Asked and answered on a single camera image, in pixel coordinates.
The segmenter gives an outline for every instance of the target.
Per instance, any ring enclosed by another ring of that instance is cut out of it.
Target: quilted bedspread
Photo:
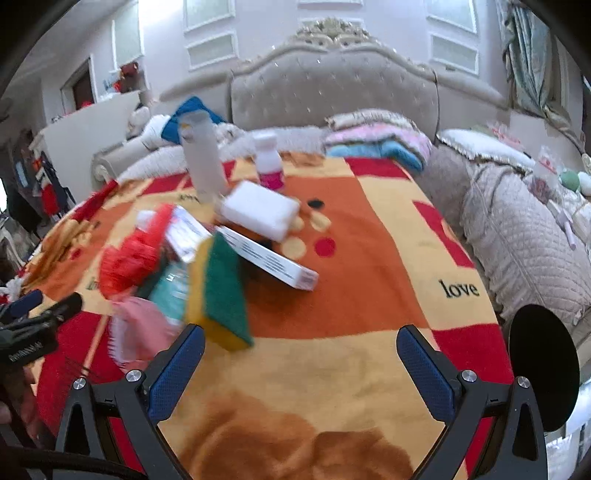
[[[489,288],[511,319],[534,303],[554,312],[570,330],[591,306],[591,263],[575,237],[570,249],[552,213],[511,167],[474,166],[462,211],[466,240],[481,260]]]

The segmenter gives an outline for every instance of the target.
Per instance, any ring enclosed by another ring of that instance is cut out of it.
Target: blue gripper pad
[[[452,421],[455,415],[453,390],[408,329],[398,332],[396,350],[431,416],[445,423]]]
[[[150,389],[148,417],[152,422],[172,415],[204,351],[205,333],[202,328],[194,328]]]

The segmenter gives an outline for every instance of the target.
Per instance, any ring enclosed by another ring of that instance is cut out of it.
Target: metal screw
[[[74,380],[74,390],[80,390],[81,388],[84,388],[84,386],[86,385],[86,379],[85,378],[76,378]]]
[[[142,378],[142,372],[140,370],[131,370],[127,372],[125,378],[128,382],[137,382],[140,378]]]
[[[476,372],[474,372],[472,370],[464,370],[462,372],[462,378],[464,380],[466,380],[467,382],[471,383],[471,382],[475,382],[478,377],[476,376]]]
[[[517,377],[517,383],[523,388],[529,388],[531,386],[530,381],[525,377]]]

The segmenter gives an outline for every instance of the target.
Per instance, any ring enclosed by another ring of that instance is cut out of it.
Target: white pillow
[[[501,163],[534,168],[535,160],[496,138],[473,130],[450,129],[437,134],[437,138],[470,160],[482,158]]]
[[[170,120],[170,115],[154,115],[146,124],[144,131],[139,137],[148,150],[154,151],[161,147],[172,147],[175,145],[160,136],[168,120]]]

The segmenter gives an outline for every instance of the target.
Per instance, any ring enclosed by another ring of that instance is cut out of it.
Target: white sponge
[[[223,201],[220,214],[275,242],[281,242],[300,204],[251,181],[241,182]]]

